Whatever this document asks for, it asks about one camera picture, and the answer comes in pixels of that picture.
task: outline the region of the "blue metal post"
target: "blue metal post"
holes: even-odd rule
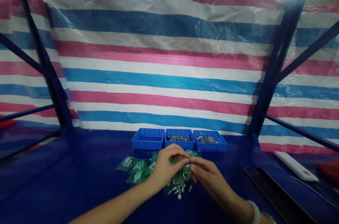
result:
[[[44,48],[44,45],[40,39],[38,29],[34,23],[34,20],[30,12],[28,1],[27,0],[20,1],[26,15],[30,32],[32,33],[34,38],[40,64],[45,70],[48,71],[50,75],[49,78],[46,77],[45,79],[52,101],[55,105],[57,105],[57,107],[55,108],[55,112],[58,116],[60,126],[62,129],[73,130],[71,114],[67,106],[67,95],[58,79],[58,76],[50,62],[46,49]]]
[[[261,85],[258,101],[248,130],[248,138],[259,146],[258,137],[264,123],[265,114],[269,108],[276,85],[271,81],[281,71],[284,60],[297,27],[306,0],[289,0],[279,27],[273,51],[270,57],[264,81]]]
[[[273,85],[277,85],[281,80],[287,77],[293,70],[299,67],[304,61],[310,58],[338,34],[339,21],[337,21],[331,28],[321,35],[319,39],[312,43],[301,55],[299,55],[290,65],[288,65],[281,73],[279,73],[279,75],[274,79]]]
[[[7,47],[10,51],[15,53],[18,57],[23,59],[28,63],[33,69],[41,73],[45,77],[49,77],[47,71],[34,59],[32,59],[28,54],[22,51],[16,44],[6,38],[3,34],[0,33],[0,43]]]

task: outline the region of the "forearm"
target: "forearm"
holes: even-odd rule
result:
[[[79,216],[70,224],[115,224],[122,223],[142,203],[159,192],[159,188],[151,181],[136,185],[123,194],[97,206],[91,211]]]
[[[253,207],[235,194],[235,196],[226,199],[227,211],[235,220],[243,224],[252,224],[254,220]],[[260,213],[260,224],[271,224],[272,222]]]

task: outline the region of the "hand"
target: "hand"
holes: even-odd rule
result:
[[[185,158],[181,159],[177,155],[183,155]],[[170,163],[170,158],[172,157],[178,159],[178,162],[174,165]],[[157,187],[158,190],[161,190],[180,169],[190,162],[188,158],[190,158],[190,155],[180,146],[174,143],[167,146],[159,152],[153,172],[147,180]]]
[[[223,210],[227,210],[227,204],[238,195],[231,189],[216,165],[208,160],[191,157],[190,173],[192,180],[203,185],[208,194],[220,205]]]

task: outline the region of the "red object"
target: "red object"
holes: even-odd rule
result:
[[[328,161],[317,166],[327,179],[339,186],[339,161]]]
[[[5,121],[5,122],[0,122],[0,129],[12,126],[12,125],[16,124],[17,122],[18,121],[15,121],[15,120],[8,120],[8,121]]]

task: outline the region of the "left hand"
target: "left hand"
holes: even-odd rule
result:
[[[183,155],[185,158],[181,159],[181,157],[179,157],[181,160],[172,165],[170,163],[170,158],[176,155]],[[158,190],[161,190],[180,169],[190,162],[189,158],[190,155],[177,144],[173,143],[167,146],[159,152],[153,172],[147,180],[151,182],[153,186],[157,187]]]

